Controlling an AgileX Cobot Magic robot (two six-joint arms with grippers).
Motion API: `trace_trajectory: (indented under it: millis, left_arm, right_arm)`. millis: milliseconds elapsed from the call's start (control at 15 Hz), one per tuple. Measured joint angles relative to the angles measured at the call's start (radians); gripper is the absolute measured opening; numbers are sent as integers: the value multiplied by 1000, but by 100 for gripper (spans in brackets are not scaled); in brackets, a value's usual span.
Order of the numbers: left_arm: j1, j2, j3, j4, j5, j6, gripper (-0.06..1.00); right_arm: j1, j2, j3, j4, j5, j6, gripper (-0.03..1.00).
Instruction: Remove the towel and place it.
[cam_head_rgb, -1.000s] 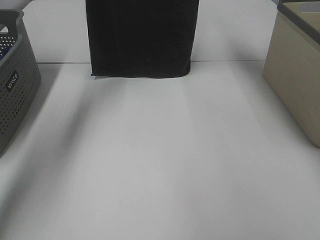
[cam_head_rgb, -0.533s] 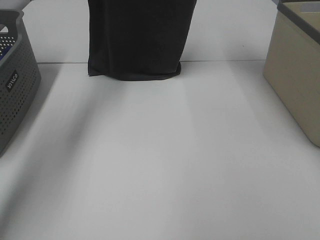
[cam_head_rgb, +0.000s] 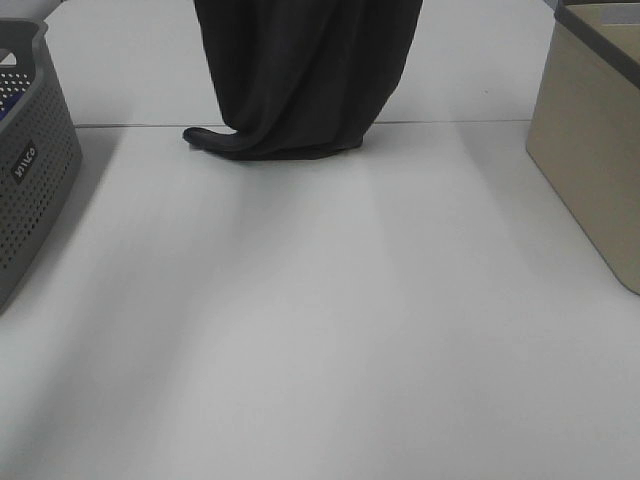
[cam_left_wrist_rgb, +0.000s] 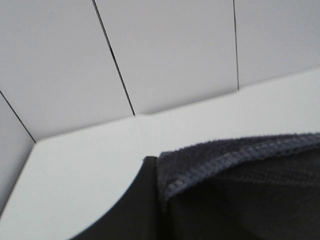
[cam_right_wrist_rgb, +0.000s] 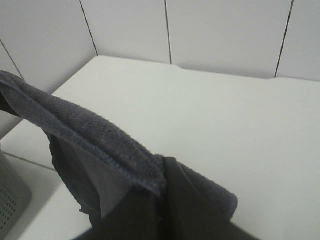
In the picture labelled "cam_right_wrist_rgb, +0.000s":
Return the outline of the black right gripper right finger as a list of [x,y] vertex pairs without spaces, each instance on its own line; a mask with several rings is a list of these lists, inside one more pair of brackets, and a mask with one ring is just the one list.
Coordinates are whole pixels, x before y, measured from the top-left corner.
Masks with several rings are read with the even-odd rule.
[[254,240],[224,218],[199,193],[174,158],[163,161],[170,236],[174,240]]

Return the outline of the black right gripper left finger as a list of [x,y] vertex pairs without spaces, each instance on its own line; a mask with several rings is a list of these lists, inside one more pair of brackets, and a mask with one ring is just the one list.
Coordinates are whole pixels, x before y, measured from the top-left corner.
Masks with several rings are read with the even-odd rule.
[[99,223],[78,240],[159,240],[158,199],[148,191],[130,190]]

